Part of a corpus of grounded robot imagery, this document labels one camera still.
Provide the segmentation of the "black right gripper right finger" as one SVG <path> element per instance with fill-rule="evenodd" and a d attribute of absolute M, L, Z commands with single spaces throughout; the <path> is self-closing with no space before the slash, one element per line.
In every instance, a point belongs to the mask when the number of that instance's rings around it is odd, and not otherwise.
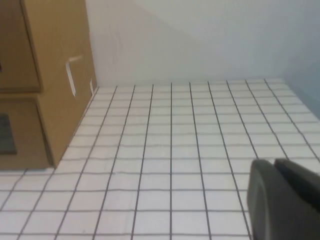
<path fill-rule="evenodd" d="M 319 175 L 285 158 L 276 158 L 273 165 L 302 200 L 320 209 Z"/>

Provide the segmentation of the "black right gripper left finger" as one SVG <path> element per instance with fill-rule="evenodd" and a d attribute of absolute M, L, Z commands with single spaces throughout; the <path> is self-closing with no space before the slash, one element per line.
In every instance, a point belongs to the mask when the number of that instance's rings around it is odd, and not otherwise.
<path fill-rule="evenodd" d="M 254 240 L 320 238 L 320 210 L 301 199 L 265 159 L 252 161 L 247 206 Z"/>

